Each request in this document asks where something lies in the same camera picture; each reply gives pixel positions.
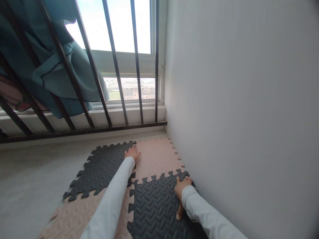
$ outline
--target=hand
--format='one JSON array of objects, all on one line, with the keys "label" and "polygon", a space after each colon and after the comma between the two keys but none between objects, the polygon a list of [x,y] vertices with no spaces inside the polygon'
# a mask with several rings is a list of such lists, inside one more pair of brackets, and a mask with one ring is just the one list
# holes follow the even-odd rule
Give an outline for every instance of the hand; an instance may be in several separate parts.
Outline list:
[{"label": "hand", "polygon": [[132,157],[134,159],[134,161],[135,161],[135,164],[136,164],[136,162],[139,159],[140,155],[141,155],[141,152],[139,152],[139,153],[137,152],[136,144],[134,144],[132,148],[129,148],[128,151],[125,151],[124,158]]},{"label": "hand", "polygon": [[182,204],[183,189],[189,185],[192,185],[192,182],[193,182],[193,180],[188,176],[185,177],[183,182],[180,181],[179,176],[177,176],[177,178],[176,178],[175,193],[179,199],[179,207],[178,207],[177,214],[176,214],[177,221],[180,221],[182,219],[183,212],[184,212],[184,208],[183,208],[183,204]]}]

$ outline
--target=grass field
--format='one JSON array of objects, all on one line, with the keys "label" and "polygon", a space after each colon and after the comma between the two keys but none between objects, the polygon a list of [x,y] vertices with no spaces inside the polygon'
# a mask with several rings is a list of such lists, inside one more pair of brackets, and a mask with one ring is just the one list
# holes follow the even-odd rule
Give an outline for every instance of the grass field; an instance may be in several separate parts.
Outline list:
[{"label": "grass field", "polygon": [[121,100],[120,92],[109,92],[110,101],[111,100]]}]

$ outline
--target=textured mat surface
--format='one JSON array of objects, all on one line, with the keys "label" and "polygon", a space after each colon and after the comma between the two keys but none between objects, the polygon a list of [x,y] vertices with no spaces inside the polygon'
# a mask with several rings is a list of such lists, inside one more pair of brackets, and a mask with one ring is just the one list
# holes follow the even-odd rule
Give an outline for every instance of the textured mat surface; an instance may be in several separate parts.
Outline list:
[{"label": "textured mat surface", "polygon": [[127,223],[133,222],[133,211],[129,213],[129,204],[134,203],[134,196],[130,197],[130,191],[134,190],[135,186],[132,184],[126,189],[123,204],[121,208],[121,214],[114,239],[132,239],[132,235],[127,230]]},{"label": "textured mat surface", "polygon": [[176,175],[178,169],[184,172],[184,164],[169,138],[151,139],[138,142],[136,145],[142,154],[136,168],[133,169],[136,175],[132,182],[138,180],[137,183],[142,184],[143,178],[147,178],[147,181],[150,182],[152,176],[159,179],[162,173],[165,174],[165,177],[169,177],[168,172]]},{"label": "textured mat surface", "polygon": [[79,193],[83,193],[81,198],[87,198],[90,191],[96,190],[94,195],[97,195],[106,188],[123,162],[124,152],[132,148],[134,143],[136,142],[130,141],[117,145],[104,145],[93,150],[93,155],[88,157],[89,162],[84,163],[84,170],[80,170],[77,174],[79,179],[73,180],[70,184],[72,190],[65,192],[63,199],[70,196],[68,200],[73,201]]},{"label": "textured mat surface", "polygon": [[[151,182],[143,180],[143,184],[135,184],[130,192],[134,195],[134,204],[129,205],[129,212],[134,212],[133,222],[127,229],[133,238],[207,238],[201,225],[193,223],[186,213],[181,221],[176,220],[179,200],[174,192],[176,177],[172,172],[165,178],[164,174]],[[188,172],[178,175],[184,179]]]},{"label": "textured mat surface", "polygon": [[44,229],[38,239],[80,238],[105,191],[106,188],[96,196],[93,196],[94,191],[91,191],[89,197],[84,199],[78,197],[71,202],[65,199],[63,207],[57,208],[51,216],[52,225]]},{"label": "textured mat surface", "polygon": [[[133,189],[133,184],[126,189],[114,239],[132,238],[127,230],[127,223],[133,221],[133,212],[128,213],[129,203],[134,203],[134,196],[130,197],[130,190]],[[63,207],[56,209],[51,216],[52,225],[44,229],[38,239],[79,239],[106,190],[104,188],[96,196],[93,195],[94,191],[91,191],[87,198],[78,197],[71,202],[65,199]]]}]

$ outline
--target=concrete floor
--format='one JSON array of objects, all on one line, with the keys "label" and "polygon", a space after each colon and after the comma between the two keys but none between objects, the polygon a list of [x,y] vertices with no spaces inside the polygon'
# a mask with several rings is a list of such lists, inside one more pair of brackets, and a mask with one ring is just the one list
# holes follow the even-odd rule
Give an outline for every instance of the concrete floor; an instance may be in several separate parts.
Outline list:
[{"label": "concrete floor", "polygon": [[97,146],[167,137],[151,131],[0,151],[0,234],[2,239],[37,238],[63,193]]}]

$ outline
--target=white long sleeve shirt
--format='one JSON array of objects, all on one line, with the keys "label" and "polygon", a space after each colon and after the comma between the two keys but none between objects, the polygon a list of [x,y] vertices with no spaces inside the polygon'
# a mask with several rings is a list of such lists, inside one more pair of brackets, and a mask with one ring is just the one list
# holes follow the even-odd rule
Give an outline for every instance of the white long sleeve shirt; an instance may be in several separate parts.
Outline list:
[{"label": "white long sleeve shirt", "polygon": [[90,222],[84,229],[80,239],[113,239],[120,218],[121,207],[132,174],[135,161],[127,157],[122,162],[105,194],[103,195]]},{"label": "white long sleeve shirt", "polygon": [[206,202],[195,188],[186,186],[182,204],[187,215],[199,222],[210,239],[247,239],[230,221]]},{"label": "white long sleeve shirt", "polygon": [[[127,181],[134,165],[132,157],[124,159],[83,231],[81,239],[114,238]],[[201,223],[210,239],[247,239],[232,223],[209,205],[193,186],[183,189],[182,204],[189,218]]]}]

